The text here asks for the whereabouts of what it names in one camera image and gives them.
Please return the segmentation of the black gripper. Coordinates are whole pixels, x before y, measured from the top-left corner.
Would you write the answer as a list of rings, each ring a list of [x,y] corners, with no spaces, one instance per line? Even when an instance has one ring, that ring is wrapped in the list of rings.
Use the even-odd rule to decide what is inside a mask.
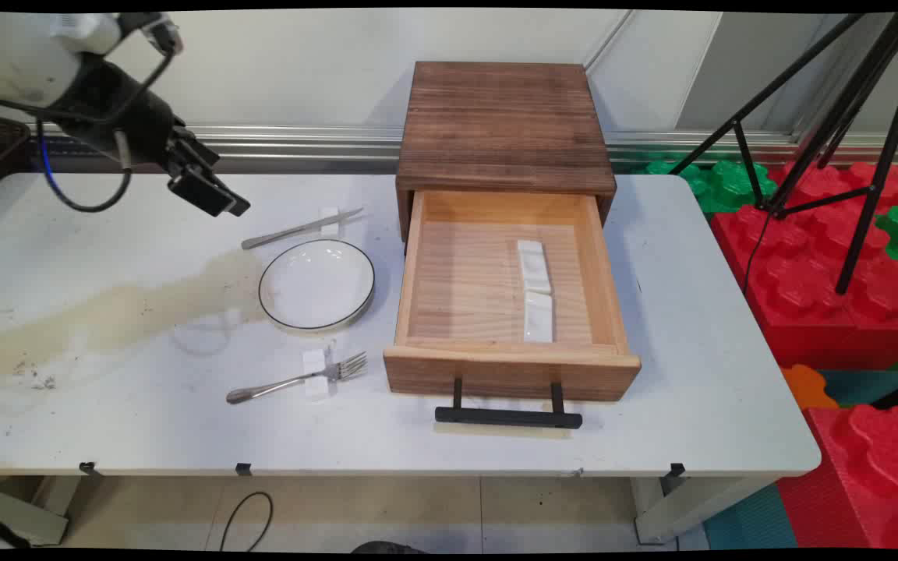
[[[165,171],[184,168],[168,182],[172,194],[212,217],[222,213],[240,217],[250,202],[207,170],[220,156],[150,89],[171,60],[164,57],[142,84],[101,56],[79,56],[81,67],[67,91],[50,106],[50,121],[116,161],[121,157],[115,131],[124,132],[131,164],[156,164]]]

